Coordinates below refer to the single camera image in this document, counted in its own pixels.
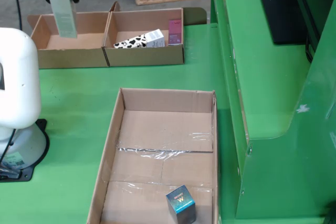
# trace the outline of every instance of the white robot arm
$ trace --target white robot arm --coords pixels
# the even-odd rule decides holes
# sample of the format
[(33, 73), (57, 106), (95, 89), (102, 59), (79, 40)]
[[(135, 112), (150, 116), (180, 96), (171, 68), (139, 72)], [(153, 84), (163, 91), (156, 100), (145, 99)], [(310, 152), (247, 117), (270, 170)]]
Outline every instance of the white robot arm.
[[(59, 13), (58, 8), (67, 11), (67, 2), (70, 5), (79, 0), (46, 1)], [(23, 169), (32, 171), (48, 150), (47, 138), (35, 124), (41, 97), (37, 49), (32, 39), (18, 29), (0, 28), (0, 64), (0, 79), (4, 78), (4, 89), (0, 89), (0, 180), (19, 179)]]

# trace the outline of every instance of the green work surface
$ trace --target green work surface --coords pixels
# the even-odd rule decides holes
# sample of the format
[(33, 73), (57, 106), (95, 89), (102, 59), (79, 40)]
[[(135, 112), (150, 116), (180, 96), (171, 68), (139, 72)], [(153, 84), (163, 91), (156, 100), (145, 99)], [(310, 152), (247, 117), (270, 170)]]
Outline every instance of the green work surface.
[(41, 70), (40, 81), (50, 150), (30, 182), (0, 184), (0, 223), (86, 223), (118, 89), (127, 87), (216, 91), (222, 223), (321, 224), (235, 220), (240, 179), (216, 24), (185, 28), (185, 65)]
[(273, 44), (261, 0), (226, 0), (250, 139), (284, 134), (310, 63), (304, 45)]

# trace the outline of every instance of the sticker on robot base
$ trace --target sticker on robot base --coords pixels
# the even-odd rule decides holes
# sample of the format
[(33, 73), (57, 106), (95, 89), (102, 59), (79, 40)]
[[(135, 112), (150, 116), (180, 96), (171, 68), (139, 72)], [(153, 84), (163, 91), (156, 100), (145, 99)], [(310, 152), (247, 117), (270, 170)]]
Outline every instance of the sticker on robot base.
[(13, 169), (21, 169), (21, 167), (25, 164), (19, 152), (6, 154), (2, 163), (6, 167), (13, 168)]

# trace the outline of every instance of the grey floor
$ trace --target grey floor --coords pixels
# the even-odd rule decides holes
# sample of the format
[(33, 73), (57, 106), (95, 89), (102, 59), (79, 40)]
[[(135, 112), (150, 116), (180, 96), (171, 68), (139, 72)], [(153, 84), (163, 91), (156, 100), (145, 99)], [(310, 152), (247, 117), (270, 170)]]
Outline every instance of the grey floor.
[[(22, 12), (23, 31), (32, 32), (27, 22), (27, 16), (31, 14), (51, 13), (51, 7), (45, 0), (19, 0)], [(210, 0), (179, 1), (164, 4), (137, 6), (134, 0), (80, 0), (76, 5), (77, 12), (93, 12), (109, 10), (114, 1), (120, 3), (122, 10), (145, 10), (175, 7), (202, 7), (209, 16)], [(18, 16), (15, 0), (0, 0), (0, 27), (18, 28)]]

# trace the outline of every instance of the open cardboard box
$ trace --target open cardboard box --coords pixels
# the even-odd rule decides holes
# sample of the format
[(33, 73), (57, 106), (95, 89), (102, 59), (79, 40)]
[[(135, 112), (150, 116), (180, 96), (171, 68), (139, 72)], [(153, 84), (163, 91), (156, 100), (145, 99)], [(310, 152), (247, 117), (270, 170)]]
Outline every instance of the open cardboard box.
[(183, 63), (183, 45), (164, 48), (114, 49), (113, 44), (162, 29), (168, 45), (169, 20), (184, 25), (206, 24), (202, 8), (178, 8), (120, 12), (114, 3), (108, 12), (77, 13), (77, 39), (61, 38), (54, 16), (31, 15), (31, 38), (38, 49), (40, 68), (89, 68), (113, 66), (170, 65)]
[[(148, 66), (183, 64), (182, 44), (168, 46), (169, 21), (182, 20), (183, 9), (143, 10), (136, 12), (113, 12), (107, 28), (104, 49), (111, 66)], [(138, 35), (160, 29), (165, 47), (115, 49), (114, 44)]]
[(53, 14), (29, 16), (39, 68), (108, 67), (102, 46), (109, 15), (114, 10), (119, 10), (117, 2), (108, 12), (77, 13), (76, 39), (58, 35)]
[(87, 224), (173, 224), (166, 195), (186, 185), (195, 223), (218, 222), (214, 92), (121, 89)]

